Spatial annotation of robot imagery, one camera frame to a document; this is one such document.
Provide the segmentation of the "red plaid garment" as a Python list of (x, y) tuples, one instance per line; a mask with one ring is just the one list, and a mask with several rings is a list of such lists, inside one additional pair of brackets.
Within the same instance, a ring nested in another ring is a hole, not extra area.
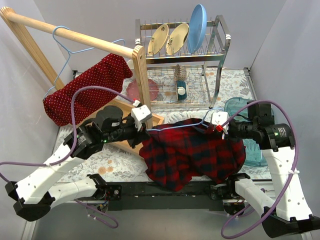
[[(189, 118), (172, 124), (157, 125), (162, 129), (195, 124)], [(246, 149), (241, 139), (222, 139), (211, 127), (202, 125), (164, 131), (150, 131), (139, 155), (144, 159), (145, 173), (155, 183), (170, 191), (180, 191), (192, 177), (207, 176), (221, 184), (237, 173), (245, 163)]]

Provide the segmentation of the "red polka dot skirt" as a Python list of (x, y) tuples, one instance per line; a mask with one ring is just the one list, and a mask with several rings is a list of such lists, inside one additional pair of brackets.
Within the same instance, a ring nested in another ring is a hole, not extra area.
[[(99, 86), (120, 93), (123, 90), (124, 79), (131, 78), (132, 75), (125, 59), (110, 53), (64, 88), (45, 98), (43, 100), (45, 113), (59, 127), (71, 124), (71, 102), (76, 91), (88, 86)], [(116, 96), (115, 93), (95, 88), (81, 91), (74, 101), (75, 123), (78, 125)]]

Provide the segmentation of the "light blue wire hanger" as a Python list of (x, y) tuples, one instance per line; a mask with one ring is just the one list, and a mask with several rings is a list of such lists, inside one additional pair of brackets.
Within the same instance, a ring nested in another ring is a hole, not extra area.
[(72, 58), (73, 55), (80, 55), (82, 53), (92, 52), (93, 50), (96, 50), (96, 48), (92, 46), (79, 49), (79, 50), (71, 50), (69, 47), (63, 44), (61, 40), (58, 39), (58, 36), (57, 36), (58, 30), (70, 30), (70, 28), (63, 25), (58, 25), (54, 28), (54, 30), (51, 33), (53, 40), (57, 43), (57, 45), (59, 46), (59, 49), (62, 51), (62, 55), (64, 56), (65, 60), (63, 65), (61, 65), (61, 68), (58, 71), (57, 76), (54, 78), (52, 86), (44, 94), (43, 100), (47, 98), (50, 94), (52, 94), (54, 91), (58, 90), (58, 80), (61, 80), (61, 82), (64, 85), (66, 85), (73, 79), (73, 77), (75, 76), (75, 72), (77, 72), (74, 70), (71, 71), (70, 65), (69, 65), (70, 59)]

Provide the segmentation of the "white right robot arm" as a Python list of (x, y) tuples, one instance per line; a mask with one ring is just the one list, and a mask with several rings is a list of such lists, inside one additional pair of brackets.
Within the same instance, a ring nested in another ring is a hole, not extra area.
[(250, 101), (241, 108), (245, 109), (249, 122), (235, 121), (232, 115), (222, 126), (228, 127), (229, 136), (252, 139), (259, 144), (269, 167), (276, 199), (270, 198), (246, 177), (228, 184), (227, 195), (232, 199), (243, 197), (260, 219), (242, 232), (231, 236), (222, 234), (222, 237), (235, 239), (259, 225), (270, 238), (319, 230), (320, 219), (312, 213), (302, 190), (297, 170), (299, 143), (288, 114), (271, 100)]

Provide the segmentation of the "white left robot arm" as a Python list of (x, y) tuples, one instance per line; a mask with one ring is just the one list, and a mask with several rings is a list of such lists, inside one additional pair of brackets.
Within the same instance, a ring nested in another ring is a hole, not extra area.
[(108, 185), (98, 173), (75, 182), (57, 182), (69, 170), (102, 151), (105, 144), (126, 141), (134, 149), (150, 137), (145, 122), (151, 118), (152, 113), (146, 105), (132, 108), (127, 116), (113, 105), (99, 110), (95, 117), (85, 120), (70, 133), (42, 166), (26, 178), (5, 185), (8, 196), (15, 200), (15, 213), (33, 222), (68, 201), (120, 199), (121, 195), (115, 192), (122, 188)]

